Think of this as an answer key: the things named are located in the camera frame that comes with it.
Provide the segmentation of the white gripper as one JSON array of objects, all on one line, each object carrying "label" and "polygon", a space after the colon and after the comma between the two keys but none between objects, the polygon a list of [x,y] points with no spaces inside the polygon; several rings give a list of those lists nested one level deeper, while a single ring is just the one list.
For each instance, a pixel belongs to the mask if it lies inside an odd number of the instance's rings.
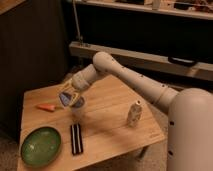
[{"label": "white gripper", "polygon": [[62,84],[59,89],[59,100],[63,107],[71,107],[80,99],[81,93],[100,78],[93,64],[75,73],[68,83]]}]

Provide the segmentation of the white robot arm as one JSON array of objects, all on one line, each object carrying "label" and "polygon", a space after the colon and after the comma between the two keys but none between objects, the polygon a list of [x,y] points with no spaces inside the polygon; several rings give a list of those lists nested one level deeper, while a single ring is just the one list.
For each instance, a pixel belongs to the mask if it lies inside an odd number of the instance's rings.
[{"label": "white robot arm", "polygon": [[75,99],[93,83],[113,75],[168,115],[167,171],[213,171],[213,94],[200,89],[175,89],[122,66],[98,52],[93,63],[61,87]]}]

